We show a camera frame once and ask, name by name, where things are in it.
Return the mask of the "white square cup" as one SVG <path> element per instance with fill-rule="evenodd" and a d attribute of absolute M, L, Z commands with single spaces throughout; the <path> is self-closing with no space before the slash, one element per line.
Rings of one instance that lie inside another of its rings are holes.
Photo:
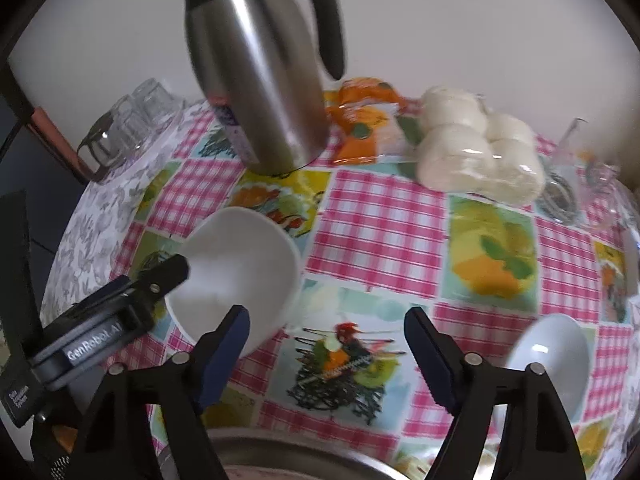
<path fill-rule="evenodd" d="M 254 210 L 214 212 L 181 244 L 188 279 L 165 299 L 183 337 L 195 344 L 235 304 L 246 308 L 247 356 L 274 336 L 291 312 L 302 280 L 302 257 L 277 223 Z"/>

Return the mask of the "light blue ceramic bowl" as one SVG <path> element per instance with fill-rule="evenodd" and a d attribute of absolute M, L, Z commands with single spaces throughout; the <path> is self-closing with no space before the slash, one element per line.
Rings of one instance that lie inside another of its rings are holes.
<path fill-rule="evenodd" d="M 498 364 L 510 370 L 525 370 L 533 362 L 541 364 L 568 419 L 578 422 L 589 382 L 592 343 L 587 330 L 574 318 L 549 314 L 533 322 Z"/>

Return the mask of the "large stainless steel bowl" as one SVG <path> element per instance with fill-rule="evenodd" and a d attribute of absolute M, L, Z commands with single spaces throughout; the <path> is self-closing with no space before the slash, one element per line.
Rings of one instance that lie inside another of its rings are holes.
<path fill-rule="evenodd" d="M 222 466 L 292 466 L 295 470 L 340 468 L 356 472 L 358 479 L 405 477 L 376 458 L 297 434 L 248 428 L 209 429 L 207 434 Z"/>

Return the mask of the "pink floral plate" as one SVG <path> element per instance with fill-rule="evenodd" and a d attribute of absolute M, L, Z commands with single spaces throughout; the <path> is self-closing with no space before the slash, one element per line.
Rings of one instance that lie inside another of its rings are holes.
<path fill-rule="evenodd" d="M 338 480 L 358 479 L 356 472 L 340 468 L 295 470 L 292 466 L 224 465 L 229 479 L 235 480 Z"/>

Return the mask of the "clear drinking glass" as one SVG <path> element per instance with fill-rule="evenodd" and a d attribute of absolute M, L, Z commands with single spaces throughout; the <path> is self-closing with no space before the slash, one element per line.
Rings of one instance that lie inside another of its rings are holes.
<path fill-rule="evenodd" d="M 132 97 L 153 125 L 170 122 L 182 109 L 182 101 L 155 78 L 147 79 L 132 92 Z"/>
<path fill-rule="evenodd" d="M 107 134 L 125 157 L 137 155 L 156 135 L 151 119 L 130 94 L 120 98 L 110 113 L 112 124 Z"/>

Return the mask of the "clear drinking glass rear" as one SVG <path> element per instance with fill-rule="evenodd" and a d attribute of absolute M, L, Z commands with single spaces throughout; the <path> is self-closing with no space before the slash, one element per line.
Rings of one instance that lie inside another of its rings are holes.
<path fill-rule="evenodd" d="M 170 122 L 182 109 L 182 101 L 155 78 L 147 79 L 132 92 L 132 97 L 153 125 Z"/>

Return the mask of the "pink checkered fruit tablecloth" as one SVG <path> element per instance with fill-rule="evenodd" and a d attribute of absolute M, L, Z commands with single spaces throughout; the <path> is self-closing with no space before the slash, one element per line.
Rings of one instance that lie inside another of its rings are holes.
<path fill-rule="evenodd" d="M 535 206 L 437 193 L 402 168 L 326 158 L 258 177 L 212 112 L 198 106 L 192 117 L 134 196 L 113 274 L 154 266 L 225 206 L 276 222 L 304 265 L 292 320 L 239 362 L 208 426 L 334 441 L 420 474 L 451 419 L 401 343 L 406 310 L 424 307 L 462 350 L 496 364 L 533 322 L 561 313 L 584 331 L 591 356 L 573 420 L 582 462 L 589 478 L 616 474 L 639 404 L 626 214 L 601 202 L 588 209 L 588 229 L 562 226 Z"/>

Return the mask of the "white power strip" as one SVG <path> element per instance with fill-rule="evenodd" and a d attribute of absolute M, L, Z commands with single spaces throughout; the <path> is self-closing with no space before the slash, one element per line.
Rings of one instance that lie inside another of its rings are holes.
<path fill-rule="evenodd" d="M 623 230 L 622 234 L 627 296 L 639 295 L 639 234 L 631 228 Z"/>

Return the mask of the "clear glass mug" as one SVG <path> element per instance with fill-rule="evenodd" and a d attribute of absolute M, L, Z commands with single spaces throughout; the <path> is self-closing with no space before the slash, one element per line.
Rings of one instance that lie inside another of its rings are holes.
<path fill-rule="evenodd" d="M 616 156 L 598 155 L 585 137 L 588 122 L 576 117 L 544 159 L 546 183 L 536 206 L 561 226 L 595 233 L 614 226 L 618 215 Z"/>

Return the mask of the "stainless steel thermos jug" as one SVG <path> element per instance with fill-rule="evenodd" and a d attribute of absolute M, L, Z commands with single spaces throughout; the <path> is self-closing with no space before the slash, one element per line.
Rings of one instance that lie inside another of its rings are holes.
<path fill-rule="evenodd" d="M 198 84 L 244 166 L 280 176 L 329 142 L 318 69 L 345 73 L 337 0 L 311 0 L 311 35 L 294 0 L 186 0 L 186 44 Z"/>

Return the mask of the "orange snack packet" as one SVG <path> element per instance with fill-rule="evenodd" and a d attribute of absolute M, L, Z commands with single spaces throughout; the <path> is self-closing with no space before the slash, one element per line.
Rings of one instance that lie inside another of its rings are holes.
<path fill-rule="evenodd" d="M 387 81 L 374 77 L 345 80 L 323 92 L 326 114 L 338 136 L 331 164 L 410 162 L 414 135 L 405 129 L 409 101 Z"/>

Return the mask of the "packaged white steamed buns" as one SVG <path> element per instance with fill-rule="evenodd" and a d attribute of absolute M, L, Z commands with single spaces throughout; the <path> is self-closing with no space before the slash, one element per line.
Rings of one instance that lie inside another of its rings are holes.
<path fill-rule="evenodd" d="M 416 148 L 416 180 L 426 188 L 480 194 L 511 206 L 533 203 L 544 189 L 533 129 L 490 110 L 479 96 L 429 88 L 418 123 L 423 139 Z"/>

